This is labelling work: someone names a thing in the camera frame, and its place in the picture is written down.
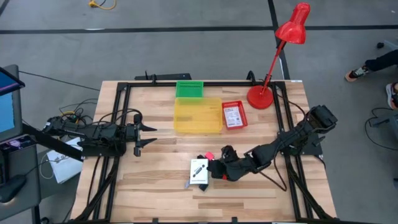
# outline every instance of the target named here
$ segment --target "yellow container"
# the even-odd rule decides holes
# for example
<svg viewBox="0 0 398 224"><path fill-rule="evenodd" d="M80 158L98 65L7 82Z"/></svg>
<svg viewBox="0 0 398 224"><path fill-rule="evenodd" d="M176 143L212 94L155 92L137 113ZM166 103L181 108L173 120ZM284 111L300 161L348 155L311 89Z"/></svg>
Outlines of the yellow container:
<svg viewBox="0 0 398 224"><path fill-rule="evenodd" d="M174 129L180 133L219 133L223 128L221 98L176 98Z"/></svg>

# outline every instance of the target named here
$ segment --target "wooden table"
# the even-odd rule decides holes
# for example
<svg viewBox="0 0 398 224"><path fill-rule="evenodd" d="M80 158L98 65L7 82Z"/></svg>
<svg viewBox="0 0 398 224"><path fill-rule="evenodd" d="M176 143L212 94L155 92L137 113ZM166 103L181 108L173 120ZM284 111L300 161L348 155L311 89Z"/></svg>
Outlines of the wooden table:
<svg viewBox="0 0 398 224"><path fill-rule="evenodd" d="M103 82L95 120L112 112L117 83ZM308 111L303 83L286 81L286 86L289 100ZM240 222L294 220L289 190L283 192L261 175L248 174L237 182L210 178L206 192L202 192L197 185L184 189L190 160L197 155L210 151L219 158L220 149L230 144L241 157L253 147L275 139L278 124L274 105L266 110L252 108L246 101L248 89L245 86L205 87L205 97L220 97L223 102L243 102L249 123L244 129L227 131L224 125L221 134L177 134L173 128L175 87L132 88L129 108L140 110L144 115L144 124L158 129L156 132L143 133L142 138L158 140L147 145L141 157L133 155L133 144L127 145L127 152L122 156L118 170L111 221L151 222L152 218L159 218L160 222L230 222L231 217L237 217ZM285 119L283 103L280 105ZM303 115L295 106L291 105L290 108L296 124ZM128 115L127 122L132 122L133 115ZM313 156L302 156L302 160L309 191L327 213L335 216L323 164ZM95 162L96 158L84 161L72 218L86 207ZM287 183L283 157L278 155L276 162ZM100 168L101 161L93 192L98 186ZM274 166L263 171L280 183ZM301 214L305 217L302 194L299 189L297 192ZM104 217L107 193L103 198L100 218Z"/></svg>

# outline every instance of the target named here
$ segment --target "concrete floor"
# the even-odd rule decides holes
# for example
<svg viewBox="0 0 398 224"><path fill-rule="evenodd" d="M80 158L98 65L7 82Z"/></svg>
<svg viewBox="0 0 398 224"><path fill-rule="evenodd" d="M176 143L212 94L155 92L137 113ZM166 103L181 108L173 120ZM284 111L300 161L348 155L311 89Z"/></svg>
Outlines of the concrete floor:
<svg viewBox="0 0 398 224"><path fill-rule="evenodd" d="M275 1L279 24L289 19L297 2ZM308 2L309 26L398 24L395 0ZM112 11L90 9L87 3L12 0L0 16L0 30L272 25L264 0L119 0ZM376 49L377 42L396 37L397 30L314 30L307 32L305 45L285 48L290 77L304 81L310 105L325 104L339 119L322 147L333 201L343 220L398 220L398 190L392 184L392 178L398 177L398 152L373 145L363 128L372 108L387 106L384 87L396 82L398 69L391 67L356 83L343 79L348 70L388 52ZM273 31L12 34L0 35L0 46L0 66L14 63L22 71L100 88L103 80L132 80L145 70L189 72L194 79L245 78L252 70L261 77L273 58L275 38ZM22 115L35 127L58 115L60 106L98 96L96 91L20 76L26 83L21 91ZM274 78L282 78L280 67L275 68ZM90 115L94 110L94 106L85 109ZM372 129L371 136L384 145L397 145L387 127ZM77 182L65 184L69 191L42 201L42 216L62 221ZM30 223L30 211L0 223Z"/></svg>

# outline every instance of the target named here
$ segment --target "red box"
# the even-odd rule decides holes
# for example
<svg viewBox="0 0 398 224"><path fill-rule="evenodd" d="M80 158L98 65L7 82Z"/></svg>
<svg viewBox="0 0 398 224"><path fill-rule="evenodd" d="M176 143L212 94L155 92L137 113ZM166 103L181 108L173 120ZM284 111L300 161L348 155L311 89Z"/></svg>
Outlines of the red box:
<svg viewBox="0 0 398 224"><path fill-rule="evenodd" d="M223 115L226 129L238 129L248 125L242 101L232 101L223 103Z"/></svg>

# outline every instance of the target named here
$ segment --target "computer monitor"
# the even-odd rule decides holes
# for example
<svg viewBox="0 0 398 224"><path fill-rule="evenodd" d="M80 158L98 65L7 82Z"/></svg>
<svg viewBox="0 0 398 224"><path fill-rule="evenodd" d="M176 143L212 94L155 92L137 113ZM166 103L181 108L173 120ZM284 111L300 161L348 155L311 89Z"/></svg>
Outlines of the computer monitor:
<svg viewBox="0 0 398 224"><path fill-rule="evenodd" d="M0 68L0 89L8 91L0 95L0 142L22 134L21 97L18 90L22 82L18 79L18 66L10 65L5 69Z"/></svg>
<svg viewBox="0 0 398 224"><path fill-rule="evenodd" d="M25 83L20 81L14 75L11 75L5 69L0 68L0 96L25 87Z"/></svg>

